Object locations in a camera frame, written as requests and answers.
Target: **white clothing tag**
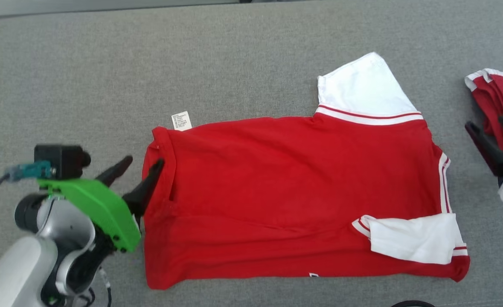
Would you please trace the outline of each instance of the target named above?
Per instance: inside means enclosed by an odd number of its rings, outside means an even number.
[[[172,122],[174,123],[175,130],[185,131],[192,128],[191,119],[187,111],[172,115]]]

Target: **folded white sleeve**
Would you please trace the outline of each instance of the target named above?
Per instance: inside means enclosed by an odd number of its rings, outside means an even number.
[[[454,213],[403,220],[363,216],[370,229],[371,250],[423,264],[450,264],[454,248],[465,246]]]

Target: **white fabric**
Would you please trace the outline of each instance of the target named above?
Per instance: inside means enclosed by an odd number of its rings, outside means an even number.
[[[423,264],[450,264],[454,252],[467,253],[456,223],[456,214],[441,213],[403,220],[363,216],[370,231],[371,250],[401,260]]]
[[[383,58],[375,52],[318,77],[320,106],[383,117],[417,113]]]

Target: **green plastic mount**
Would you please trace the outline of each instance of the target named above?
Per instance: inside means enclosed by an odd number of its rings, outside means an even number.
[[[106,235],[117,249],[133,252],[140,242],[140,229],[126,202],[98,180],[37,179],[40,187],[49,194],[60,194],[86,214]]]

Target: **cable connector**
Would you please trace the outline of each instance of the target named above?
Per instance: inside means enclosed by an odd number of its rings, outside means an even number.
[[[14,165],[5,170],[9,175],[7,181],[17,182],[25,178],[49,179],[56,174],[56,169],[50,167],[50,162],[39,161],[30,164]]]

